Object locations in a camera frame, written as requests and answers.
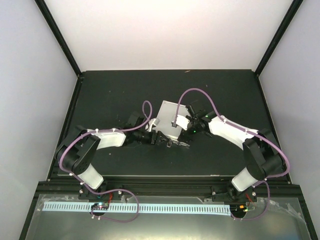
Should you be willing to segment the aluminium poker case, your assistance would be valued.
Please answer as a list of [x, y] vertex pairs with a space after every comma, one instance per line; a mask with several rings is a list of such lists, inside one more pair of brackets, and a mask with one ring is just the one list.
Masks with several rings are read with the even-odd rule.
[[162, 104], [156, 117], [159, 120], [159, 123], [156, 125], [155, 130], [161, 131], [168, 138], [168, 148], [170, 148], [172, 144], [188, 148], [190, 146], [189, 144], [178, 140], [184, 128], [179, 125], [177, 125], [176, 127], [173, 126], [177, 107], [177, 103], [166, 100], [162, 101]]

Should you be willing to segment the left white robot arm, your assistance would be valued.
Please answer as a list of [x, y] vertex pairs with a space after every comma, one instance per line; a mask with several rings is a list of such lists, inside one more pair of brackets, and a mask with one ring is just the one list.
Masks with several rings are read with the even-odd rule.
[[102, 184], [104, 178], [92, 165], [96, 152], [124, 147], [133, 142], [147, 145], [169, 142], [170, 139], [162, 131], [155, 129], [159, 122], [157, 118], [150, 119], [133, 112], [120, 128], [92, 130], [76, 126], [56, 148], [54, 159], [63, 171], [90, 187], [89, 193], [95, 199], [101, 200], [107, 195], [108, 188]]

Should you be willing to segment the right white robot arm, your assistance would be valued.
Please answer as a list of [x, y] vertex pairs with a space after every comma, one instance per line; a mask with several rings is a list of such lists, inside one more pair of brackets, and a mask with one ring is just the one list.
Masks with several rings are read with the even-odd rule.
[[176, 113], [172, 123], [182, 128], [180, 139], [205, 132], [221, 137], [243, 151], [245, 167], [226, 187], [230, 200], [240, 201], [249, 187], [265, 180], [285, 164], [271, 131], [246, 128], [223, 115], [218, 116], [215, 111], [207, 112], [197, 100], [187, 105], [186, 110], [185, 116]]

